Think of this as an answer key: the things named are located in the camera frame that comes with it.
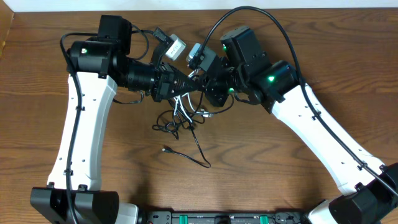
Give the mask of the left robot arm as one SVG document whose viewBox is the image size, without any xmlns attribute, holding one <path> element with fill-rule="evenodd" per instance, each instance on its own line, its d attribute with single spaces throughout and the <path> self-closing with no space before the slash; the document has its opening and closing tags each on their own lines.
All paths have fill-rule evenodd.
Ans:
<svg viewBox="0 0 398 224">
<path fill-rule="evenodd" d="M 68 108 L 57 160 L 45 187 L 34 187 L 30 204 L 51 223 L 144 223 L 138 206 L 122 203 L 101 188 L 101 154 L 108 113 L 119 87 L 156 102 L 197 89 L 195 82 L 164 63 L 176 60 L 185 43 L 155 29 L 158 46 L 149 63 L 130 57 L 138 27 L 121 16 L 101 16 L 95 33 L 82 33 L 69 49 Z"/>
</svg>

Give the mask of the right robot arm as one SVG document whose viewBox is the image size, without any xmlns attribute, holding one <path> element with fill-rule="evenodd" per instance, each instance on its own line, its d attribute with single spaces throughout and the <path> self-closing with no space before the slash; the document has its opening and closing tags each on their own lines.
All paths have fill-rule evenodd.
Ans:
<svg viewBox="0 0 398 224">
<path fill-rule="evenodd" d="M 196 44 L 188 61 L 203 70 L 205 94 L 214 106 L 229 95 L 245 93 L 286 124 L 325 166 L 340 196 L 318 204 L 302 219 L 307 223 L 379 223 L 397 207 L 397 165 L 365 150 L 318 101 L 298 69 L 272 63 L 253 30 L 238 27 L 221 38 L 219 57 Z"/>
</svg>

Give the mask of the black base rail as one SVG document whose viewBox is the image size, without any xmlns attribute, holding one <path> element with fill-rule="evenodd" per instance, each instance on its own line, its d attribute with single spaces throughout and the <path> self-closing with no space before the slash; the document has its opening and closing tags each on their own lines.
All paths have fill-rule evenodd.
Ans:
<svg viewBox="0 0 398 224">
<path fill-rule="evenodd" d="M 147 212 L 146 224 L 304 224 L 301 212 L 276 213 L 177 213 Z"/>
</svg>

